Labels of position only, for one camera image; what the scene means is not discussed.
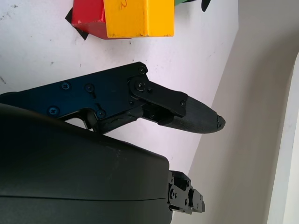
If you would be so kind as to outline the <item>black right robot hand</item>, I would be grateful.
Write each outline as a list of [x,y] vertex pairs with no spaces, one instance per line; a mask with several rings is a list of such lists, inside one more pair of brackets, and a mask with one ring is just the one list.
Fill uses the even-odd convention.
[[225,120],[141,62],[0,96],[3,224],[169,224],[205,211],[184,173],[107,133],[139,118],[191,133]]

